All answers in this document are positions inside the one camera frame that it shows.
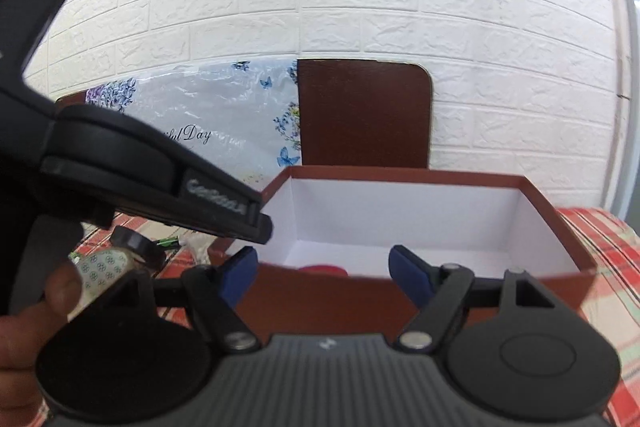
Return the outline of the person's left hand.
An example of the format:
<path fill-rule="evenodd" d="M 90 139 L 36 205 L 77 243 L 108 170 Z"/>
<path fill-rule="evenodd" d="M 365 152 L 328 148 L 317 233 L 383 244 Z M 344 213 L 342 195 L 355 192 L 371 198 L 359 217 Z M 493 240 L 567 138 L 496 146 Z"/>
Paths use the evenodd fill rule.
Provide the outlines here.
<path fill-rule="evenodd" d="M 82 285 L 75 265 L 65 260 L 48 277 L 44 299 L 16 317 L 1 317 L 1 425 L 25 426 L 42 401 L 35 377 L 40 349 L 67 323 Z"/>

